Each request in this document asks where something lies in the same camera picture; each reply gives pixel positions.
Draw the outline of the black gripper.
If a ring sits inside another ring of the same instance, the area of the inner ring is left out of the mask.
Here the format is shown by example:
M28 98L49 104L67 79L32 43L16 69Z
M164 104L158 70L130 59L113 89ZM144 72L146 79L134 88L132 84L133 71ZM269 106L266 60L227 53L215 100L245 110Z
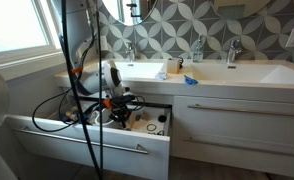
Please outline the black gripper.
M113 97L110 99L110 105L112 113L109 115L109 119L121 123L123 129L127 129L127 119L130 112L127 108L127 104L131 103L135 97L133 95L124 95L120 97Z

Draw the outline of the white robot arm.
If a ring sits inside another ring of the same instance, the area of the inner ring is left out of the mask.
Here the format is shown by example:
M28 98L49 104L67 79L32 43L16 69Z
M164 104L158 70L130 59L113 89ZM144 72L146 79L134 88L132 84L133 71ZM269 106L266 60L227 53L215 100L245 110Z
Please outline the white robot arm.
M0 0L0 61L23 58L49 48L37 3L40 0ZM107 93L93 108L110 111L110 118L126 124L130 114L126 104L134 98L121 85L121 76L112 60L104 60L94 70L84 65L88 51L98 40L98 12L94 0L50 0L61 22L58 37L77 91L92 95Z

